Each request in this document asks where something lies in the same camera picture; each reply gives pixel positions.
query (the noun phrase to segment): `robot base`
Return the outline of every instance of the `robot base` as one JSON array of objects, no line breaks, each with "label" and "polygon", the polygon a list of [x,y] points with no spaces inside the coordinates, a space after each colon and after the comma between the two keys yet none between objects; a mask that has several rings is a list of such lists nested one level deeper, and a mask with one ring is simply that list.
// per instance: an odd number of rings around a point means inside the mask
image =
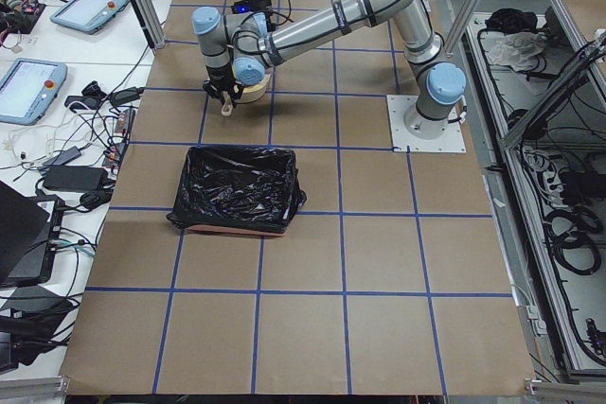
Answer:
[{"label": "robot base", "polygon": [[[389,126],[394,151],[430,152],[430,153],[465,153],[465,142],[458,122],[447,124],[444,133],[437,139],[422,139],[412,134],[404,125],[404,116],[418,97],[388,95]],[[452,112],[449,118],[456,118]]]}]

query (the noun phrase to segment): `white robotic arm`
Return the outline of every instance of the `white robotic arm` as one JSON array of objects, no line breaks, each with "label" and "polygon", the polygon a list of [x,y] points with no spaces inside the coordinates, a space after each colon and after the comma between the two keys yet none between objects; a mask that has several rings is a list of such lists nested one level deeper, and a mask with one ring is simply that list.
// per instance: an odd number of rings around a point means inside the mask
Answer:
[{"label": "white robotic arm", "polygon": [[193,27],[209,75],[205,90],[223,103],[237,100],[243,86],[259,83],[267,68],[389,19],[404,39],[405,56],[419,84],[419,99],[406,115],[412,133],[437,137],[465,89],[463,72],[445,62],[441,39],[421,0],[338,0],[275,32],[268,31],[265,19],[263,13],[222,17],[210,7],[194,11]]}]

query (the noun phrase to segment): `tiled surface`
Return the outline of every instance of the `tiled surface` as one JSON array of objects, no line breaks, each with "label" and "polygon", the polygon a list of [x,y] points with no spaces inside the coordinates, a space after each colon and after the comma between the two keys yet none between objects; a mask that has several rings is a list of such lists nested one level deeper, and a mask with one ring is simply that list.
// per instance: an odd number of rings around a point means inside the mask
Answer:
[{"label": "tiled surface", "polygon": [[[397,30],[286,62],[224,118],[201,91],[189,16],[231,1],[173,1],[67,354],[70,392],[521,393],[530,363],[472,142],[391,151],[384,95],[418,90]],[[330,1],[293,0],[293,18]],[[294,149],[308,201],[286,237],[164,220],[197,144]]]}]

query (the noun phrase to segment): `black connector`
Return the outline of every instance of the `black connector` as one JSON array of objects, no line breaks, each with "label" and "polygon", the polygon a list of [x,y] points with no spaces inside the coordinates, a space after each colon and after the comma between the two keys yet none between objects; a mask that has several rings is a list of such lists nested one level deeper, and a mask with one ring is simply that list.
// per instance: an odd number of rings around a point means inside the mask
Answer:
[{"label": "black connector", "polygon": [[145,91],[145,87],[129,87],[128,89],[113,92],[108,96],[110,104],[115,108],[126,103],[137,101],[141,98],[141,94]]}]

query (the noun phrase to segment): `blue joint cap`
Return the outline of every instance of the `blue joint cap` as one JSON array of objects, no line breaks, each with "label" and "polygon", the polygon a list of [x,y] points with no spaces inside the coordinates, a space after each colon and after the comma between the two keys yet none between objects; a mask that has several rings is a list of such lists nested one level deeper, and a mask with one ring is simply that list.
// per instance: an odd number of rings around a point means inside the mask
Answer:
[{"label": "blue joint cap", "polygon": [[265,67],[250,57],[234,60],[234,74],[245,87],[259,84],[265,77]]},{"label": "blue joint cap", "polygon": [[265,17],[265,13],[255,13],[253,15],[253,19],[257,24],[258,31],[261,34],[261,37],[267,36],[267,18]]},{"label": "blue joint cap", "polygon": [[429,70],[427,91],[442,106],[453,106],[465,92],[467,79],[456,65],[439,63]]},{"label": "blue joint cap", "polygon": [[191,14],[191,23],[196,35],[205,35],[221,21],[221,14],[214,7],[200,7]]}]

